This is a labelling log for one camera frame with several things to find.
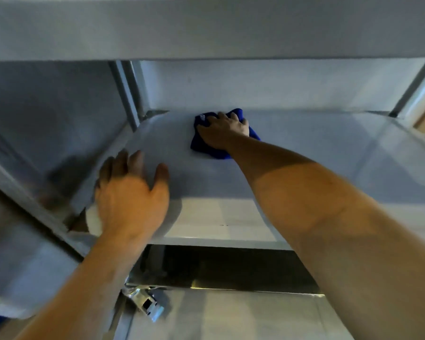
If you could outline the person's right hand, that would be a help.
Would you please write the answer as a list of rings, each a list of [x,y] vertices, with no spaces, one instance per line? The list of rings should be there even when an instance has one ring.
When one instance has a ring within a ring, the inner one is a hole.
[[[232,113],[230,119],[230,123],[220,123],[217,118],[208,117],[210,132],[201,137],[209,146],[233,154],[248,148],[249,144],[252,144],[252,138],[240,133],[240,122],[236,114]]]

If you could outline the person's left hand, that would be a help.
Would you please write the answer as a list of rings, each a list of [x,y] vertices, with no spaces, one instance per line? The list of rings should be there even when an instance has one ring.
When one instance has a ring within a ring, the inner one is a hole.
[[[146,179],[144,153],[129,154],[128,174],[113,177],[109,157],[100,168],[95,186],[95,202],[102,222],[101,242],[125,246],[147,243],[163,223],[170,196],[152,196]]]

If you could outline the blue cleaning cloth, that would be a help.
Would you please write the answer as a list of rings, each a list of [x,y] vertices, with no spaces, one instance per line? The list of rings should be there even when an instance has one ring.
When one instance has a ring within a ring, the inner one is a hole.
[[[242,109],[235,108],[235,109],[231,110],[230,112],[226,113],[226,116],[228,118],[230,118],[232,113],[236,114],[239,121],[241,123],[243,123],[243,121],[245,119],[244,119],[244,114],[243,114]],[[217,159],[217,160],[231,159],[232,157],[227,153],[227,151],[215,149],[215,148],[209,146],[207,143],[204,142],[204,140],[200,136],[198,129],[197,129],[197,126],[202,125],[202,126],[205,126],[205,127],[209,127],[210,123],[208,121],[208,117],[218,118],[218,114],[214,113],[214,112],[207,112],[207,113],[202,113],[202,114],[198,114],[198,115],[195,116],[194,123],[193,123],[194,136],[192,138],[190,148],[193,151],[196,151],[196,152],[199,152],[199,153],[202,153],[202,154],[207,154],[207,155],[209,155],[209,156],[211,156],[211,157],[213,157],[214,159]],[[255,140],[258,140],[258,141],[261,140],[261,138],[258,136],[258,134],[251,127],[249,127],[249,137],[253,138]]]

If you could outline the person's left forearm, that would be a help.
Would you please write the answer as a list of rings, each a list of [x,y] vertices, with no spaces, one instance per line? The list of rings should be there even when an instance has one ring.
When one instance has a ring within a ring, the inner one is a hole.
[[[102,234],[56,296],[13,340],[101,340],[119,292],[150,238]]]

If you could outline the person's right forearm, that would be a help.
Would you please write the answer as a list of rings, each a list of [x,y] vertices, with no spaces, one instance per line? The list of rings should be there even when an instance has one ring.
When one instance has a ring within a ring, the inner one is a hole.
[[[224,148],[355,339],[425,340],[423,239],[300,154],[241,135]]]

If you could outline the stainless steel shelf rack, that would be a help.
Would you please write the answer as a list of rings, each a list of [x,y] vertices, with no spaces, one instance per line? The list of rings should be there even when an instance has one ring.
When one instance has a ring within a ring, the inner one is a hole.
[[[170,167],[168,217],[104,339],[346,337],[232,160],[194,117],[241,108],[265,142],[346,178],[425,241],[425,0],[0,0],[0,191],[85,257],[92,187],[122,148]]]

